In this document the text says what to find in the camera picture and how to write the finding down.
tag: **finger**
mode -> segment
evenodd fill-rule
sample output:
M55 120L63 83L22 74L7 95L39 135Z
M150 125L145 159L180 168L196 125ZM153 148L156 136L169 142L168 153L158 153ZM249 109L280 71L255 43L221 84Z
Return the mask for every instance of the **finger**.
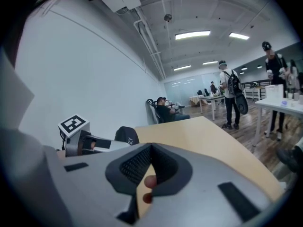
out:
M152 193L146 193L143 195L143 201L145 203L152 203Z
M148 188L154 188L155 186L157 186L157 178L155 175L152 176L147 176L144 179L144 185Z
M95 148L95 144L96 144L95 142L92 142L92 143L90 144L90 148L91 148L91 149L94 149L94 148Z

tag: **shoe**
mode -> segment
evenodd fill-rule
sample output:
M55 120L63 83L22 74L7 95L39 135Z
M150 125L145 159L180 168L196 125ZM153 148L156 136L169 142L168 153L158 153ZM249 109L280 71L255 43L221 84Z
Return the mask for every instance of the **shoe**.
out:
M274 131L270 131L269 134L272 134ZM264 132L265 135L267 135L267 131Z
M226 124L225 127L229 130L232 130L232 125L231 124Z
M239 125L238 125L238 124L236 124L236 123L234 123L234 124L233 124L233 127L234 127L236 130L238 130L238 129L239 129Z
M293 150L279 148L276 150L276 156L283 164L287 165L292 172L299 170L299 165L294 158Z
M282 139L282 133L281 132L277 132L276 140L277 141L281 141L281 139Z

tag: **wooden table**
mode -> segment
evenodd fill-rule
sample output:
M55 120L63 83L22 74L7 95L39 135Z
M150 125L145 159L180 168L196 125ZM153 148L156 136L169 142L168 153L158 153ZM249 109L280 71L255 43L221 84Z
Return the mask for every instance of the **wooden table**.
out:
M135 128L140 143L156 142L214 157L258 185L273 201L283 193L278 180L243 145L203 116ZM145 176L155 175L150 167ZM137 188L139 215L149 207L142 196L150 192L143 181Z
M287 105L282 106L282 101L286 101ZM258 122L257 122L255 139L252 143L254 147L258 144L260 140L262 108L266 108L270 110L270 117L269 117L267 135L266 135L267 138L269 137L270 134L271 121L273 119L273 110L285 114L290 114L294 117L303 119L303 105L299 104L299 101L294 101L293 99L290 100L287 98L265 98L255 102L255 104L259 107L259 109L258 109Z
M202 100L209 100L209 101L212 102L213 121L214 121L214 112L216 111L215 100L219 100L219 99L222 99L222 98L225 98L225 96L224 95L219 95L219 96L214 96L214 97L205 96L205 97L199 99L200 101L202 101Z

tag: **paper cup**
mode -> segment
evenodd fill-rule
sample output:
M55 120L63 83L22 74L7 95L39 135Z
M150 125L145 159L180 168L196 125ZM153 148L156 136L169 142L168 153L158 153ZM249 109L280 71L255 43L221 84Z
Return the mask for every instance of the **paper cup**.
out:
M298 93L294 93L294 101L299 101L299 94Z

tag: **black cap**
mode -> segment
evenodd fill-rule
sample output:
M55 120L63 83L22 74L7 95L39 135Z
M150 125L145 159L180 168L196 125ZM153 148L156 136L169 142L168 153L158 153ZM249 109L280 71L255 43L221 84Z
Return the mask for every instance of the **black cap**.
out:
M270 45L269 42L264 41L264 42L262 43L262 48L263 48L264 51L268 51L268 50L271 49L271 45Z

